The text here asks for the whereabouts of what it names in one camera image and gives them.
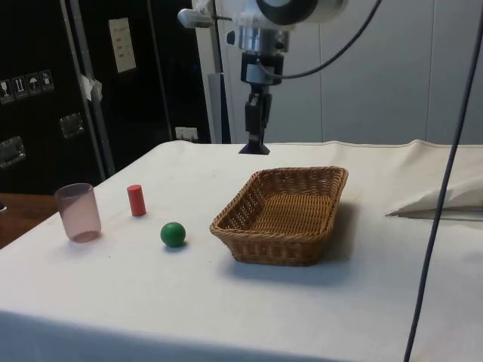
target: electrical outlet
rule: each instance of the electrical outlet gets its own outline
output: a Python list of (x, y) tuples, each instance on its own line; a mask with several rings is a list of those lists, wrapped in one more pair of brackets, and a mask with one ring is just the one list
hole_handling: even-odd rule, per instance
[(176, 127), (177, 140), (198, 141), (198, 129), (195, 127)]

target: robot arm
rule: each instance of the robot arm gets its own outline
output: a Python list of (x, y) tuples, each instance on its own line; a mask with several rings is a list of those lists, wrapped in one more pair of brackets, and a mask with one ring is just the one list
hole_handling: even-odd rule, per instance
[[(274, 75), (282, 75), (284, 54), (289, 51), (290, 31), (295, 24), (322, 23), (337, 16), (346, 3), (347, 0), (245, 0), (243, 11), (232, 18), (236, 30), (226, 39), (243, 51), (241, 81), (251, 86), (245, 104), (249, 138), (240, 153), (269, 154), (263, 144), (272, 105), (269, 87), (281, 84), (281, 79), (268, 76), (260, 65)], [(200, 0), (193, 10), (183, 9), (178, 19), (188, 28), (210, 27), (217, 17), (209, 13), (207, 4), (207, 0)]]

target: red cylinder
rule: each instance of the red cylinder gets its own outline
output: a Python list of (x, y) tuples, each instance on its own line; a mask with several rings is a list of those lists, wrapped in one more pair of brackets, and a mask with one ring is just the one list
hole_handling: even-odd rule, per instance
[(142, 216), (146, 214), (146, 206), (144, 205), (143, 189), (141, 188), (141, 185), (129, 186), (128, 195), (133, 216)]

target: black cable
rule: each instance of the black cable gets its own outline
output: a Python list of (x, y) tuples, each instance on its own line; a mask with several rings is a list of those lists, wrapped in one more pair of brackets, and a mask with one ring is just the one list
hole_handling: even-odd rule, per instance
[(368, 27), (369, 23), (372, 21), (372, 18), (376, 14), (376, 11), (379, 8), (379, 5), (380, 5), (381, 2), (382, 2), (382, 0), (376, 0), (376, 4), (372, 8), (371, 12), (369, 13), (368, 18), (362, 24), (362, 27), (359, 29), (359, 31), (357, 31), (357, 33), (352, 37), (352, 39), (350, 39), (349, 42), (342, 49), (340, 49), (332, 58), (330, 58), (327, 62), (325, 62), (324, 64), (318, 66), (317, 68), (314, 68), (312, 70), (308, 70), (306, 72), (302, 72), (302, 73), (298, 73), (298, 74), (293, 74), (293, 75), (276, 75), (276, 74), (273, 74), (272, 72), (270, 72), (267, 68), (265, 68), (263, 66), (263, 64), (261, 63), (260, 59), (257, 60), (258, 66), (262, 69), (262, 72), (264, 72), (265, 75), (267, 75), (270, 78), (274, 78), (274, 79), (296, 79), (296, 78), (303, 78), (303, 77), (306, 77), (308, 75), (312, 75), (312, 74), (316, 74), (317, 72), (320, 72), (324, 68), (327, 68), (328, 66), (330, 66), (337, 59), (339, 59), (344, 53), (346, 53), (346, 51), (350, 47), (352, 47), (352, 45), (355, 43), (355, 41), (357, 39), (359, 39), (359, 37), (362, 35), (362, 33)]
[(429, 236), (428, 248), (426, 255), (424, 256), (423, 271), (421, 273), (420, 287), (417, 293), (416, 308), (414, 310), (413, 323), (411, 325), (411, 332), (409, 334), (408, 344), (406, 346), (406, 353), (404, 362), (409, 362), (411, 358), (411, 352), (413, 349), (414, 338), (416, 337), (417, 325), (421, 315), (421, 307), (423, 306), (424, 290), (426, 288), (426, 279), (428, 278), (429, 264), (431, 263), (432, 249), (435, 245), (436, 235), (438, 233), (439, 221), (441, 220), (441, 214), (443, 212), (443, 205), (445, 203), (446, 191), (448, 190), (448, 183), (453, 170), (454, 159), (460, 145), (461, 133), (466, 119), (466, 111), (468, 109), (469, 96), (471, 94), (473, 81), (475, 79), (476, 66), (478, 65), (478, 58), (481, 50), (481, 39), (483, 38), (483, 6), (481, 7), (480, 21), (478, 25), (478, 36), (476, 37), (475, 50), (472, 55), (471, 68), (469, 70), (468, 79), (466, 81), (465, 93), (463, 98), (463, 104), (460, 110), (460, 118), (456, 132), (454, 134), (453, 145), (451, 147), (450, 157), (448, 159), (448, 165), (446, 167), (445, 176), (443, 177), (443, 183), (441, 185), (441, 191), (439, 193), (438, 206), (436, 207), (435, 219), (432, 224), (431, 235)]

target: basket rim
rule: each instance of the basket rim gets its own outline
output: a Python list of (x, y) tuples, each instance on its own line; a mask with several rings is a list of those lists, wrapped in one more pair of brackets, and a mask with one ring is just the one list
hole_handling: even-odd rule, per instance
[[(332, 199), (332, 205), (331, 205), (331, 211), (329, 212), (327, 222), (324, 224), (324, 228), (317, 233), (296, 233), (296, 234), (287, 234), (287, 233), (273, 233), (273, 232), (259, 232), (259, 231), (253, 231), (253, 230), (241, 230), (241, 229), (222, 229), (219, 227), (219, 224), (221, 220), (224, 218), (226, 214), (228, 214), (230, 211), (233, 210), (233, 208), (237, 205), (238, 202), (243, 198), (245, 195), (246, 191), (252, 187), (253, 183), (255, 182), (256, 179), (258, 179), (262, 174), (264, 173), (270, 173), (270, 172), (279, 172), (279, 171), (305, 171), (305, 172), (310, 172), (310, 171), (321, 171), (321, 170), (327, 170), (327, 169), (334, 169), (338, 170), (342, 173), (342, 178), (337, 186), (337, 192), (334, 194), (334, 197)], [(250, 177), (250, 179), (245, 183), (243, 188), (238, 192), (238, 194), (230, 201), (230, 203), (217, 215), (217, 217), (214, 219), (214, 221), (210, 225), (210, 232), (216, 236), (224, 236), (224, 235), (231, 235), (231, 236), (254, 236), (257, 235), (261, 237), (260, 241), (266, 241), (270, 242), (270, 239), (276, 238), (278, 240), (283, 239), (283, 238), (290, 238), (291, 241), (294, 241), (294, 237), (297, 238), (299, 237), (300, 240), (298, 242), (313, 242), (318, 240), (321, 236), (323, 236), (327, 228), (330, 226), (330, 220), (334, 217), (334, 211), (337, 209), (337, 206), (340, 201), (340, 196), (342, 195), (342, 191), (344, 187), (346, 186), (347, 179), (349, 178), (349, 171), (343, 167), (338, 167), (338, 166), (325, 166), (325, 167), (280, 167), (280, 168), (273, 168), (273, 169), (267, 169), (267, 170), (259, 170), (255, 173), (253, 173)]]

